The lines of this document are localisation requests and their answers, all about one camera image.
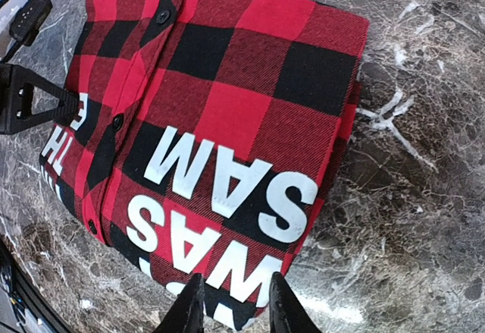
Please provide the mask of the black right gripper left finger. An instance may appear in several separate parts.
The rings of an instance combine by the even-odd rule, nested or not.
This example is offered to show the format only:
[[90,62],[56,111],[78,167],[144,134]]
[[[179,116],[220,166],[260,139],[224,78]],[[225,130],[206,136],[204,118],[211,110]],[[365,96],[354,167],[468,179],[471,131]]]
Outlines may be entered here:
[[199,273],[191,277],[157,327],[157,333],[204,331],[204,283],[204,278]]

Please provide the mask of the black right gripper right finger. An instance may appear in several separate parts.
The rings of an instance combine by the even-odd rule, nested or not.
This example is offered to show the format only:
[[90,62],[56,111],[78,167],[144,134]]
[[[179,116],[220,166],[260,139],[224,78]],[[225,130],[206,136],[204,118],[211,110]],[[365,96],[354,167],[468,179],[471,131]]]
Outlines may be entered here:
[[275,272],[269,290],[270,332],[314,332],[314,323],[283,275]]

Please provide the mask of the red black plaid shirt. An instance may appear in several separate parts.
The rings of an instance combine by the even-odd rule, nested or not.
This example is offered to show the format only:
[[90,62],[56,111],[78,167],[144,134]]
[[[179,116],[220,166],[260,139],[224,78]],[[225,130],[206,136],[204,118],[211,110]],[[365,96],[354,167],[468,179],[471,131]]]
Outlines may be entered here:
[[245,328],[352,132],[367,19],[312,0],[86,0],[44,180],[93,237]]

